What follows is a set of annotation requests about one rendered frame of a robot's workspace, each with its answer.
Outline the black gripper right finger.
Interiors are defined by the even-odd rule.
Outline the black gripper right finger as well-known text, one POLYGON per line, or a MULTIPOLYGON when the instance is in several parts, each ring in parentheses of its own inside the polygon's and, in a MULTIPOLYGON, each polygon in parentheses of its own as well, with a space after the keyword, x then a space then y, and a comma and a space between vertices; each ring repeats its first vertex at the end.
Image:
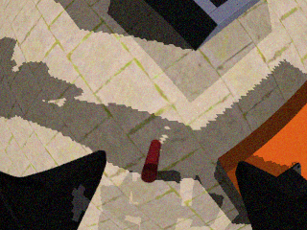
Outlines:
POLYGON ((253 230, 307 230, 307 192, 239 161, 235 169, 253 230))

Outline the red peg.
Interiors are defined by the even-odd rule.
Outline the red peg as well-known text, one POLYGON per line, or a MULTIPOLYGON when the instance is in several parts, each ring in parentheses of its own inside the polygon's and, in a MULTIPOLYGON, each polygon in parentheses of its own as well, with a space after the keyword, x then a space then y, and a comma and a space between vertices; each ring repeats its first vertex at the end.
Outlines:
POLYGON ((156 141, 150 142, 149 150, 147 150, 145 168, 143 168, 143 172, 141 173, 142 180, 147 181, 147 183, 153 183, 156 180, 160 146, 161 142, 156 139, 156 141))

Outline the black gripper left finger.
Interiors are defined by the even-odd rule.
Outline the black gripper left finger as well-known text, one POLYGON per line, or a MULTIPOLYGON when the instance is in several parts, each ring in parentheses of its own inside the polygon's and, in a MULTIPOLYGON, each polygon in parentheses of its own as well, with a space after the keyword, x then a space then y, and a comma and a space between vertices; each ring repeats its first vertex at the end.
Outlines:
POLYGON ((106 162, 105 151, 99 149, 28 176, 0 172, 0 207, 20 230, 77 230, 106 162))

